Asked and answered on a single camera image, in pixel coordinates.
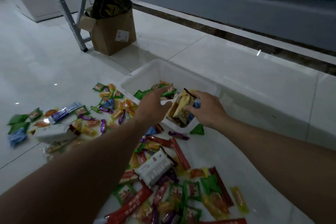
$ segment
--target white tile floor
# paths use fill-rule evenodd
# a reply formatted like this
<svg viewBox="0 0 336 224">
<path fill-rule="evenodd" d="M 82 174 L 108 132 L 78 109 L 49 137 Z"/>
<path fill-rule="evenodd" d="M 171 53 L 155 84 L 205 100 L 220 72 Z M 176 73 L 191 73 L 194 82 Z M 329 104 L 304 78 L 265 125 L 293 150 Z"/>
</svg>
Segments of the white tile floor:
<svg viewBox="0 0 336 224">
<path fill-rule="evenodd" d="M 212 27 L 293 50 L 307 56 L 333 61 L 318 52 L 255 34 L 183 15 Z M 45 163 L 40 145 L 33 138 L 10 149 L 5 140 L 6 123 L 15 113 L 64 107 L 74 101 L 96 105 L 91 90 L 97 82 L 118 83 L 131 71 L 154 58 L 184 66 L 223 87 L 221 102 L 227 112 L 244 122 L 336 149 L 334 105 L 335 77 L 325 75 L 239 44 L 204 34 L 134 10 L 137 42 L 107 57 L 83 53 L 64 18 L 36 24 L 0 4 L 0 193 Z M 241 186 L 254 223 L 309 223 L 309 219 L 277 192 L 231 142 L 210 129 L 204 138 L 182 145 L 192 163 L 219 167 L 225 183 Z M 206 147 L 212 155 L 195 156 Z"/>
</svg>

